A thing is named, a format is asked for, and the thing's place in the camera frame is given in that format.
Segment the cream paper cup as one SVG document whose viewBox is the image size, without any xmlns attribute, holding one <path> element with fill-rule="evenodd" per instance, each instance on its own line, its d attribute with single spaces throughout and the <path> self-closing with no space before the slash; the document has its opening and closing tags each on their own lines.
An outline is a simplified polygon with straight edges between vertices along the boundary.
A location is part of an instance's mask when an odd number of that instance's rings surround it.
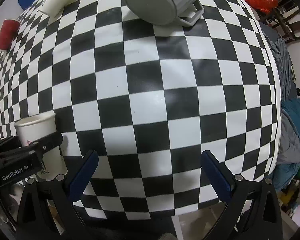
<svg viewBox="0 0 300 240">
<path fill-rule="evenodd" d="M 36 173 L 38 180 L 53 180 L 57 175 L 68 172 L 59 149 L 62 136 L 57 133 L 55 116 L 53 111 L 49 111 L 14 123 L 21 145 L 33 146 L 43 155 L 40 171 Z"/>
</svg>

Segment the red ribbed paper cup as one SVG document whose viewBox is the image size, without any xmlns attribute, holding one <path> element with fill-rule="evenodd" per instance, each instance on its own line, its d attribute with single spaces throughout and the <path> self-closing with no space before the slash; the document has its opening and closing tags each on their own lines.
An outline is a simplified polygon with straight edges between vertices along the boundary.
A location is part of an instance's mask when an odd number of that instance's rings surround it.
<svg viewBox="0 0 300 240">
<path fill-rule="evenodd" d="M 0 29 L 0 51 L 8 51 L 17 31 L 20 22 L 14 19 L 5 19 Z"/>
</svg>

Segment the grey clothes pile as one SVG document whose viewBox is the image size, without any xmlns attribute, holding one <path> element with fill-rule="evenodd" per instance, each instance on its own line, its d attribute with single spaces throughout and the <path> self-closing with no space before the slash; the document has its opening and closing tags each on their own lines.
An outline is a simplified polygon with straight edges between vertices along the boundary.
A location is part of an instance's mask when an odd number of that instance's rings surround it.
<svg viewBox="0 0 300 240">
<path fill-rule="evenodd" d="M 271 27 L 260 24 L 274 57 L 281 86 L 281 138 L 274 171 L 269 175 L 276 191 L 284 189 L 300 168 L 300 99 L 293 81 L 292 60 L 285 40 Z"/>
</svg>

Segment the black white checkered tablecloth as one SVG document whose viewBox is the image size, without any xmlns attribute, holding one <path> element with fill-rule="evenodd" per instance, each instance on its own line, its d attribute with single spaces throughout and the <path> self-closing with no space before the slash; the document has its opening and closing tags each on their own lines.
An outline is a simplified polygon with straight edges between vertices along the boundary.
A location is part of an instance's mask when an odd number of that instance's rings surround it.
<svg viewBox="0 0 300 240">
<path fill-rule="evenodd" d="M 279 75 L 244 0 L 199 0 L 191 27 L 145 22 L 124 0 L 72 0 L 51 20 L 46 1 L 22 12 L 0 53 L 0 139 L 23 118 L 54 113 L 66 163 L 99 156 L 80 211 L 151 219 L 214 203 L 204 150 L 247 180 L 273 172 Z"/>
</svg>

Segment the dark wooden chair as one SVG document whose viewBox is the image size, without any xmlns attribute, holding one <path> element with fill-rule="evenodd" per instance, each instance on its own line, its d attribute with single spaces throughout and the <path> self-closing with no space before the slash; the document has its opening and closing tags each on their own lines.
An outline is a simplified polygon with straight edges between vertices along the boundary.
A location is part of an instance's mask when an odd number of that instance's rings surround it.
<svg viewBox="0 0 300 240">
<path fill-rule="evenodd" d="M 285 40 L 286 44 L 299 42 L 300 36 L 296 36 L 295 33 L 300 32 L 300 20 L 289 23 L 289 20 L 299 13 L 300 9 L 285 17 L 278 8 L 273 8 L 269 14 L 261 18 L 261 22 L 265 25 L 269 25 L 272 29 L 281 27 L 283 30 L 282 38 Z"/>
</svg>

